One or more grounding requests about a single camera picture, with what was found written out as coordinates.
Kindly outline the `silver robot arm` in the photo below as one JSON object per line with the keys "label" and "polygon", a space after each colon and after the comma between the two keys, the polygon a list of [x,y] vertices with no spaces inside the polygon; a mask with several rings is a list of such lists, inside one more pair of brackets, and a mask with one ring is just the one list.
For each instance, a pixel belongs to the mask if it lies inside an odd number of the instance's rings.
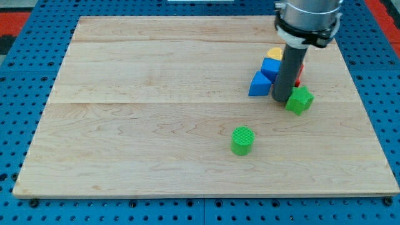
{"label": "silver robot arm", "polygon": [[276,1],[277,34],[292,48],[325,48],[339,30],[342,3],[342,0]]}

